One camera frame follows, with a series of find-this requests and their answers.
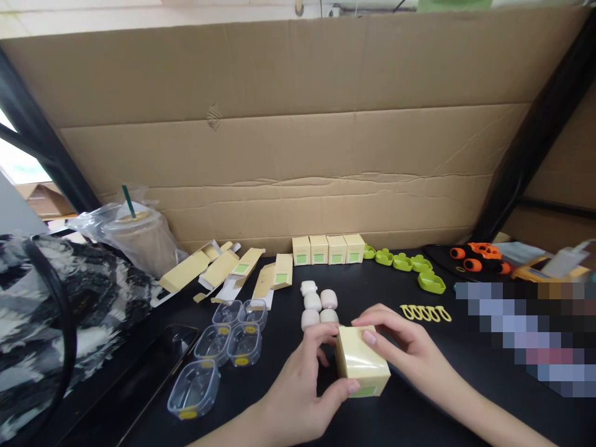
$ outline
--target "plastic bag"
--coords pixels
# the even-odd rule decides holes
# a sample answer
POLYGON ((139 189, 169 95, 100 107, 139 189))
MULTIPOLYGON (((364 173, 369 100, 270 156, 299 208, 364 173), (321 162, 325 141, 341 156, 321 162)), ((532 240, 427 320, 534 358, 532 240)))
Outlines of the plastic bag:
POLYGON ((154 209, 157 201, 143 200, 146 191, 146 188, 131 191, 131 197, 139 200, 132 202, 135 218, 125 202, 111 203, 82 213, 67 226, 122 250, 135 266, 160 278, 184 261, 188 254, 176 243, 166 218, 154 209))

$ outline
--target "clear plastic container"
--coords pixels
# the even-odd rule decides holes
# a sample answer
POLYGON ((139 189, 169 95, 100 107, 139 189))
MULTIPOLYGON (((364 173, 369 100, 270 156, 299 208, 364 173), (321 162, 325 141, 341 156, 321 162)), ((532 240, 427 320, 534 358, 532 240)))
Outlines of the clear plastic container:
POLYGON ((217 306, 211 321, 213 324, 227 324, 234 327, 242 320, 243 316, 244 306, 242 306, 242 301, 224 301, 217 306))
POLYGON ((219 388, 220 373, 213 360, 189 363, 180 372, 169 395, 168 411, 180 420, 195 419, 209 412, 219 388))
POLYGON ((267 324, 267 303, 264 300, 247 300, 244 302, 244 315, 241 323, 257 323, 263 332, 267 324))
POLYGON ((194 347, 194 356, 197 359, 211 359, 222 366, 228 361, 228 340, 232 328, 230 325, 212 325, 207 327, 199 342, 194 347))
POLYGON ((250 366, 261 356, 261 330, 257 323, 240 323, 230 334, 228 357, 234 366, 250 366))

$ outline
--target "black metal frame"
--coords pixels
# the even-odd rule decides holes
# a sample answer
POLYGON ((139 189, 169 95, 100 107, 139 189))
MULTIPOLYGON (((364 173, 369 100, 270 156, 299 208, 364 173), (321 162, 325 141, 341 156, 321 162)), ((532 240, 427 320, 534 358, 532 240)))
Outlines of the black metal frame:
POLYGON ((0 125, 0 138, 38 159, 77 212, 99 208, 95 193, 1 48, 0 107, 17 130, 0 125))
POLYGON ((538 199, 530 199, 529 197, 521 197, 519 200, 517 200, 517 204, 520 206, 530 208, 543 209, 576 217, 583 217, 584 219, 596 220, 596 210, 588 208, 564 205, 556 202, 542 201, 538 199))
POLYGON ((545 204, 523 193, 596 75, 596 10, 592 8, 575 42, 543 89, 509 148, 492 194, 470 241, 492 241, 515 206, 549 207, 556 212, 593 215, 561 204, 545 204))

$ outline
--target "green plastic clip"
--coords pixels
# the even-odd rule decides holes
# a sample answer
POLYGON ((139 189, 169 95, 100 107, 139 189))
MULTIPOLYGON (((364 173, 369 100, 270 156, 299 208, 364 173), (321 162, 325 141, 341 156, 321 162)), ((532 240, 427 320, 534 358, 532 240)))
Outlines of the green plastic clip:
POLYGON ((418 283, 422 290, 439 295, 442 294, 446 289, 443 280, 435 275, 435 272, 432 270, 427 270, 420 273, 418 275, 418 283))
POLYGON ((364 259, 374 259, 377 255, 377 251, 368 244, 364 244, 364 259))
POLYGON ((389 253, 389 249, 383 248, 382 250, 377 251, 374 260, 379 264, 391 265, 393 263, 393 255, 389 253))
POLYGON ((416 255, 410 259, 412 260, 412 270, 418 273, 433 269, 433 265, 430 263, 430 261, 425 259, 422 255, 416 255))
POLYGON ((411 271, 412 260, 405 253, 399 253, 393 257, 393 267, 398 270, 411 271))

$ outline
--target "cardboard sheet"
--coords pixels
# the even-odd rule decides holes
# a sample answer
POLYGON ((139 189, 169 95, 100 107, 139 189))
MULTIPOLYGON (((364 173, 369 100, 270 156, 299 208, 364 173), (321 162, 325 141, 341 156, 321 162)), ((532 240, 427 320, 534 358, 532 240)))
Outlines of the cardboard sheet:
POLYGON ((204 120, 214 104, 224 119, 514 104, 534 100, 589 10, 118 30, 2 48, 57 127, 204 120))
POLYGON ((527 110, 447 107, 230 119, 216 132, 195 121, 61 134, 104 200, 122 178, 153 186, 147 197, 160 201, 187 250, 213 238, 249 238, 271 254, 289 253, 292 236, 346 233, 406 248, 418 240, 455 242, 474 225, 527 110), (142 166, 134 163, 139 159, 142 166), (421 237, 454 228, 455 240, 421 237), (405 242, 394 245, 392 232, 405 242))
POLYGON ((589 7, 387 14, 0 43, 96 194, 181 245, 454 243, 589 7))

